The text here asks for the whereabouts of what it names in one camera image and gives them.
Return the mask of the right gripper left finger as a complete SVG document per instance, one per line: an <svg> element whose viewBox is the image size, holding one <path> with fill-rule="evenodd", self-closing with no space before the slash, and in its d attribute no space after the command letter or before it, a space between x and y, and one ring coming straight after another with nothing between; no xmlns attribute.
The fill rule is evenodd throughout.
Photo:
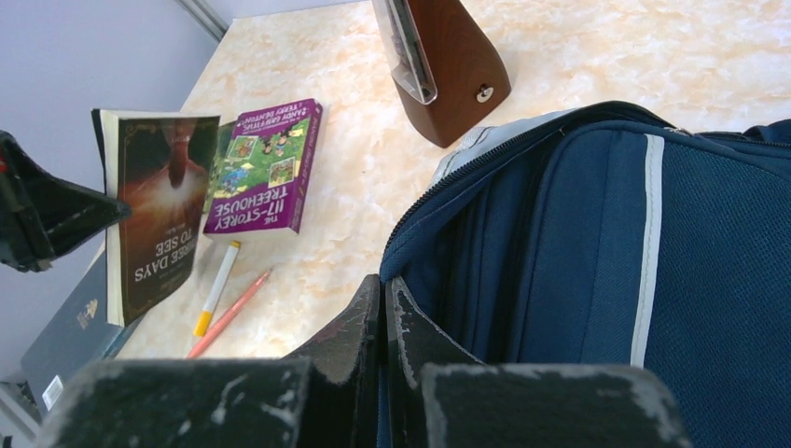
<svg viewBox="0 0 791 448"><path fill-rule="evenodd" d="M96 362L65 387L40 447L372 447L381 282L281 358Z"/></svg>

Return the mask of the dark brown paperback book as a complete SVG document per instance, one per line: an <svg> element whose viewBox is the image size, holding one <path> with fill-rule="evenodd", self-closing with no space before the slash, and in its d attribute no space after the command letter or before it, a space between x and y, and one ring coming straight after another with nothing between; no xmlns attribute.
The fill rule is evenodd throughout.
<svg viewBox="0 0 791 448"><path fill-rule="evenodd" d="M105 234L106 318L126 327L190 277L220 118L95 108L108 197L131 213Z"/></svg>

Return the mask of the purple green picture book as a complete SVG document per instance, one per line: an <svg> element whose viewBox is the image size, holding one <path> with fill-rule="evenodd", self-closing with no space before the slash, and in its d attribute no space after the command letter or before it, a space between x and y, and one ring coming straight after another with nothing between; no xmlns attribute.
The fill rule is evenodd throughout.
<svg viewBox="0 0 791 448"><path fill-rule="evenodd" d="M299 233L323 112L307 98L238 116L212 187L205 235Z"/></svg>

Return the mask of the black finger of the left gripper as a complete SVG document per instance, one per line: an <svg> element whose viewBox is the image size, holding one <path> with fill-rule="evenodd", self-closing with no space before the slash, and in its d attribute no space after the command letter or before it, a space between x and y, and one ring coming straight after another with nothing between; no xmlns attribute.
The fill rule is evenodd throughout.
<svg viewBox="0 0 791 448"><path fill-rule="evenodd" d="M132 215L120 201L51 175L1 132L1 262L43 272Z"/></svg>

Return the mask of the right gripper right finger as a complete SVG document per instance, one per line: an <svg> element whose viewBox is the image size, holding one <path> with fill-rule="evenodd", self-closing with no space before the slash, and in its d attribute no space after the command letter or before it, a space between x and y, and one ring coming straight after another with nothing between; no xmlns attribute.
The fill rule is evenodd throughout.
<svg viewBox="0 0 791 448"><path fill-rule="evenodd" d="M394 447L688 447L673 395L618 365L496 364L468 353L385 286L389 439Z"/></svg>

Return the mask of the navy blue backpack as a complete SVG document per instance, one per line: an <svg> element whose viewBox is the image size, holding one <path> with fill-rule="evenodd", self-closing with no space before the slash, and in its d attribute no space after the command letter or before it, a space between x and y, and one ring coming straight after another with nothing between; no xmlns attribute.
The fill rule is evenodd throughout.
<svg viewBox="0 0 791 448"><path fill-rule="evenodd" d="M484 361L655 373L700 447L790 443L790 123L691 133L605 102L477 128L383 280Z"/></svg>

